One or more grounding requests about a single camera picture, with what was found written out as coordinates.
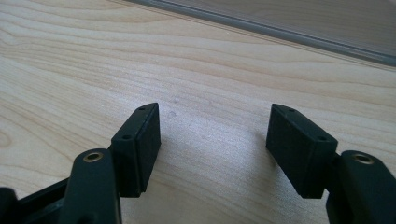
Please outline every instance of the metal ring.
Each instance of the metal ring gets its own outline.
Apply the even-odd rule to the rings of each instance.
[[[362,155],[362,154],[354,154],[352,157],[353,157],[353,159],[354,159],[355,161],[358,161],[358,162],[363,163],[363,164],[366,164],[366,165],[372,165],[372,164],[374,164],[373,159],[371,159],[371,158],[368,157],[368,156]]]
[[[85,162],[94,162],[94,161],[99,161],[102,158],[103,158],[102,152],[92,152],[84,157],[84,161]]]

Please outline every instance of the light wood surface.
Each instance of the light wood surface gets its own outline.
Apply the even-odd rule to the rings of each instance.
[[[265,149],[272,103],[396,174],[396,70],[105,0],[0,2],[0,185],[69,176],[139,106],[163,145],[124,223],[328,223]]]

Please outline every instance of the black plastic part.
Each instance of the black plastic part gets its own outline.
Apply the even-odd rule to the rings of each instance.
[[[9,188],[0,188],[0,223],[12,223],[17,206],[18,200],[15,191]]]
[[[350,224],[354,214],[338,175],[340,158],[341,156],[335,154],[332,163],[327,166],[326,190],[329,191],[329,198],[326,202],[326,210],[330,223]]]
[[[353,213],[349,223],[396,223],[396,180],[381,160],[363,152],[345,151],[338,175]]]
[[[19,223],[56,223],[68,178],[19,200]]]
[[[143,105],[129,117],[111,139],[121,197],[145,192],[161,145],[158,104]]]
[[[321,198],[337,140],[297,110],[272,105],[266,147],[303,198]]]
[[[76,157],[58,223],[121,223],[110,151],[97,148]]]

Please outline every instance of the black plastic block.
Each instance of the black plastic block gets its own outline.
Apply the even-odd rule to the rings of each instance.
[[[160,145],[158,104],[140,106],[111,139],[109,148],[121,197],[139,197],[146,191]]]
[[[297,110],[272,105],[266,147],[303,198],[321,198],[337,140]]]

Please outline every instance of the screw hole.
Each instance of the screw hole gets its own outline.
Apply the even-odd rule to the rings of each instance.
[[[368,156],[364,156],[364,155],[361,155],[361,154],[355,154],[352,157],[353,157],[353,159],[355,159],[355,161],[358,161],[358,162],[366,164],[366,165],[374,164],[373,159],[371,159]]]
[[[125,139],[125,140],[131,139],[131,138],[132,138],[132,136],[129,135],[129,134],[125,134],[125,135],[122,137],[122,139]]]
[[[323,137],[323,136],[318,136],[318,140],[320,140],[320,141],[327,141],[327,138],[326,138],[326,137]]]
[[[102,157],[103,157],[103,153],[101,153],[101,152],[93,152],[93,153],[90,153],[90,154],[86,155],[84,157],[84,161],[85,162],[99,161],[100,159],[102,159]]]
[[[78,224],[94,224],[96,223],[96,219],[95,214],[86,214],[78,220]]]

